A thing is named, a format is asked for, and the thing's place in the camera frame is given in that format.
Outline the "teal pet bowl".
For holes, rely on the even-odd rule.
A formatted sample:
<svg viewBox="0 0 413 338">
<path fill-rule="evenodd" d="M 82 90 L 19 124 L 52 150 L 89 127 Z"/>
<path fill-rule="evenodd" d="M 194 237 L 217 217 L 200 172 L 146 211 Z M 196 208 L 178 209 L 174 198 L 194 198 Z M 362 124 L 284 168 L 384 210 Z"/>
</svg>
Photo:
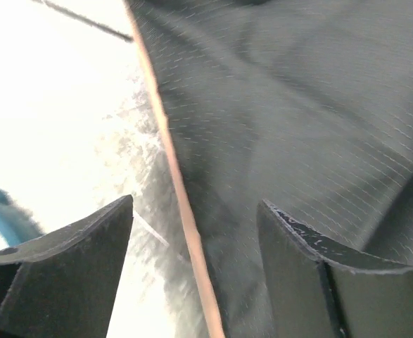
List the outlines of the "teal pet bowl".
<svg viewBox="0 0 413 338">
<path fill-rule="evenodd" d="M 0 235 L 9 246 L 16 246 L 44 235 L 38 224 L 18 208 L 1 189 Z"/>
</svg>

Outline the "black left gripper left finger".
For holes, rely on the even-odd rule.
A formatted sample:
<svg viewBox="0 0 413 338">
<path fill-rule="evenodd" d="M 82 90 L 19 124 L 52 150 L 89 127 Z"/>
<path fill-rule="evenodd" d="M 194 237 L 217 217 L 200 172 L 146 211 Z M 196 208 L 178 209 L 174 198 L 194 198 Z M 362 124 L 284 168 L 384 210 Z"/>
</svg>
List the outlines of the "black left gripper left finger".
<svg viewBox="0 0 413 338">
<path fill-rule="evenodd" d="M 132 222 L 133 198 L 126 195 L 1 250 L 0 337 L 105 337 Z"/>
</svg>

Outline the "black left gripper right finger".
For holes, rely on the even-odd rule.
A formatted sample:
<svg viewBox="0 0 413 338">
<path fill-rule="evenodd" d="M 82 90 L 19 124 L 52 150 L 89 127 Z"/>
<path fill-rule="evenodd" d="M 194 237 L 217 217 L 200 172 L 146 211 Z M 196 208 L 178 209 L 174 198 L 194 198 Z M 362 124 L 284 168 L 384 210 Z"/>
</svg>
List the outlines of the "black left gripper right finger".
<svg viewBox="0 0 413 338">
<path fill-rule="evenodd" d="M 265 200 L 257 227 L 278 337 L 413 337 L 413 266 L 351 249 Z"/>
</svg>

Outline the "tan and black pet tent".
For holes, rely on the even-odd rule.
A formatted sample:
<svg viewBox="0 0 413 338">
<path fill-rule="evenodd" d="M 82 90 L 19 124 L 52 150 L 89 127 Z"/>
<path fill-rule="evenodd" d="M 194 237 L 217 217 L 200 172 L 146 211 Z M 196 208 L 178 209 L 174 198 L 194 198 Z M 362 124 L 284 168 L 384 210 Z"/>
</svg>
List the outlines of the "tan and black pet tent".
<svg viewBox="0 0 413 338">
<path fill-rule="evenodd" d="M 213 337 L 278 337 L 257 210 L 413 266 L 413 1 L 131 1 Z"/>
</svg>

